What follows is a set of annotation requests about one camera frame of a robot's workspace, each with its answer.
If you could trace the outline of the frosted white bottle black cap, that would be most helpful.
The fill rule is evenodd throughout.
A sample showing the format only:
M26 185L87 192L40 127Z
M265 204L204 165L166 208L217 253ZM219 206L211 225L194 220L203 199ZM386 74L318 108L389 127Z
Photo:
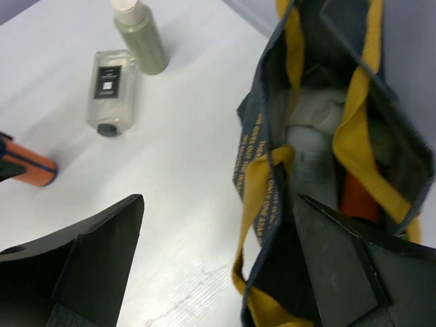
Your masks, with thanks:
M287 142L294 150L290 169L290 197L295 203L305 194L318 202L338 207L337 183L332 154L332 137L304 126L291 126Z

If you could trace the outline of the orange bottle blue cap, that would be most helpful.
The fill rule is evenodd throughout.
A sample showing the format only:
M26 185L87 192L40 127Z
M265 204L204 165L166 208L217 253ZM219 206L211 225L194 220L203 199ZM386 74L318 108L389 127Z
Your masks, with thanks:
M43 187L51 184L58 173L57 164L18 143L1 132L1 182L14 178L26 184Z

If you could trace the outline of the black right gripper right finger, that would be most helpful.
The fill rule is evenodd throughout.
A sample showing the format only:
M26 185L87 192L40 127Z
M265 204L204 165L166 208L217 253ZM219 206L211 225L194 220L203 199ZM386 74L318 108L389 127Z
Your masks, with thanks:
M294 220L323 326L434 326L435 249L301 194Z

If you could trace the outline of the orange spray bottle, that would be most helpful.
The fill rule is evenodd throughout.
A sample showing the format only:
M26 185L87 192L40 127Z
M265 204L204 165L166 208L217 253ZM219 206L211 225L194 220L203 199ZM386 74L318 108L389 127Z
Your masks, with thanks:
M350 172L345 174L340 210L348 217L354 217L372 225L380 225L377 202Z

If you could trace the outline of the green bottle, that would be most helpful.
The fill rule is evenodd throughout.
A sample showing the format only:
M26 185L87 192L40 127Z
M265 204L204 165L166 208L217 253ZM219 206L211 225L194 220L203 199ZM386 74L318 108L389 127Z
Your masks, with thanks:
M114 25L140 70L148 75L163 72L169 58L149 6L139 0L110 2Z

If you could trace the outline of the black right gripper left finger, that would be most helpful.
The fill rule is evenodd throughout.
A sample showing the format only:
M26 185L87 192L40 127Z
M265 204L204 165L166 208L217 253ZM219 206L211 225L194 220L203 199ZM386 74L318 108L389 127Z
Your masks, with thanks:
M144 214L134 194L1 252L2 326L116 326Z

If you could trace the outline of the navy canvas bag yellow handles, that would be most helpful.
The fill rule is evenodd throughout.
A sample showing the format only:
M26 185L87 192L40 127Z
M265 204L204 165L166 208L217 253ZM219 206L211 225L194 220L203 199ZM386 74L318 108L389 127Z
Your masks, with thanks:
M278 1L238 108L243 326L434 326L434 154L384 80L383 1Z

